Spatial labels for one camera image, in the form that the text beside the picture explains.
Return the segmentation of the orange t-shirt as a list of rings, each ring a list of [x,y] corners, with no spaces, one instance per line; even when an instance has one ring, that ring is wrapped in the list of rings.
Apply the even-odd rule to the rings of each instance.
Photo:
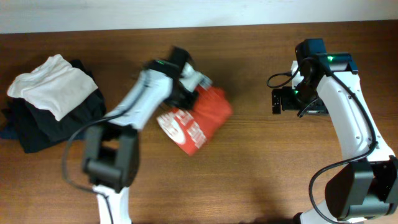
[[[198,98],[191,110],[172,108],[157,117],[164,133],[186,154],[194,155],[233,114],[224,90],[197,88]]]

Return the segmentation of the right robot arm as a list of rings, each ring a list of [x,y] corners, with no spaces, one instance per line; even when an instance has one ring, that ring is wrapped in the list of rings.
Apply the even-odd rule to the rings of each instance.
[[[325,198],[294,216],[294,223],[363,223],[397,210],[397,157],[380,134],[349,53],[329,54],[322,39],[295,48],[287,80],[272,87],[272,112],[328,115],[338,136],[339,172]]]

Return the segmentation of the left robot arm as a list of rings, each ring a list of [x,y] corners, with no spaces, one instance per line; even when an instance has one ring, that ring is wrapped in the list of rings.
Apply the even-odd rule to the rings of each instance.
[[[139,133],[163,103],[190,110],[201,76],[190,54],[174,47],[167,59],[144,65],[123,100],[85,131],[82,171],[96,194],[101,223],[130,223],[129,188],[140,163]]]

